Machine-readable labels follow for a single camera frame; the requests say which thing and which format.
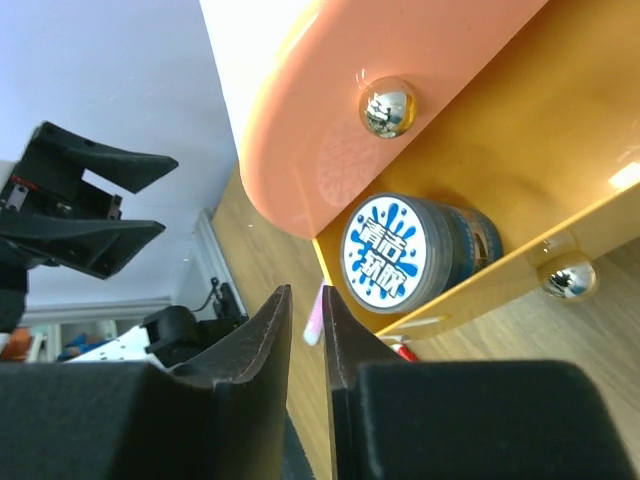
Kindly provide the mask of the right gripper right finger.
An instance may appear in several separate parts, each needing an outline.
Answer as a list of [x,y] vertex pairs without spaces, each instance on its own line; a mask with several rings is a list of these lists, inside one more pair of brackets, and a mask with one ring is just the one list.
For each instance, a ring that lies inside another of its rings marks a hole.
[[631,479],[604,401],[555,360],[410,362],[322,297],[337,479]]

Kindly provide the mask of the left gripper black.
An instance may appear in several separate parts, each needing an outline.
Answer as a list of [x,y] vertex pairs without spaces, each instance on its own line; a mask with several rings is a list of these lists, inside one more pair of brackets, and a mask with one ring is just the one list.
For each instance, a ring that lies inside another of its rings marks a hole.
[[110,147],[50,122],[34,130],[29,146],[1,191],[3,210],[26,214],[1,216],[3,262],[108,279],[164,232],[156,221],[119,220],[122,197],[83,175],[137,194],[175,170],[175,159]]

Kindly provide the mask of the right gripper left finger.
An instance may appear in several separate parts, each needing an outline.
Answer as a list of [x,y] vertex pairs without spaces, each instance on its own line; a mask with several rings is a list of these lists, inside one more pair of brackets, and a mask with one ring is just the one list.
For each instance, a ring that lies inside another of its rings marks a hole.
[[3,364],[5,479],[277,479],[292,291],[169,370],[147,362]]

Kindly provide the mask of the round blue patterned tin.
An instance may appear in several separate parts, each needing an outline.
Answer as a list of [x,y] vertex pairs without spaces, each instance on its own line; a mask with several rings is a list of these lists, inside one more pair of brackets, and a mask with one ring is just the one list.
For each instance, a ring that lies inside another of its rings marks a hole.
[[483,213],[381,193],[351,214],[340,263],[359,305],[378,314],[406,314],[502,256],[498,230]]

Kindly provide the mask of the round cream drawer organizer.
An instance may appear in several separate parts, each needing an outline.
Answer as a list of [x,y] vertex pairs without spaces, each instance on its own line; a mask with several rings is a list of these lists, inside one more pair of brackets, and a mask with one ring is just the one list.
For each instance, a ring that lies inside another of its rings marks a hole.
[[[205,1],[244,189],[386,338],[462,325],[639,235],[635,1]],[[504,256],[407,313],[340,249],[366,197],[475,208]]]

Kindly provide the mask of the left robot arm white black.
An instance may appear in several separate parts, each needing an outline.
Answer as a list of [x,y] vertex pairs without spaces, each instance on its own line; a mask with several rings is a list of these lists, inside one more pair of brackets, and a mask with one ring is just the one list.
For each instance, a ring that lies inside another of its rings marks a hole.
[[[29,271],[66,267],[105,280],[119,273],[165,226],[122,220],[122,197],[83,180],[85,171],[137,194],[178,167],[169,156],[138,153],[83,138],[50,122],[35,128],[1,189],[1,333],[9,336],[26,309]],[[229,283],[211,279],[197,321],[184,306],[145,317],[146,354],[172,367],[204,351],[243,324]]]

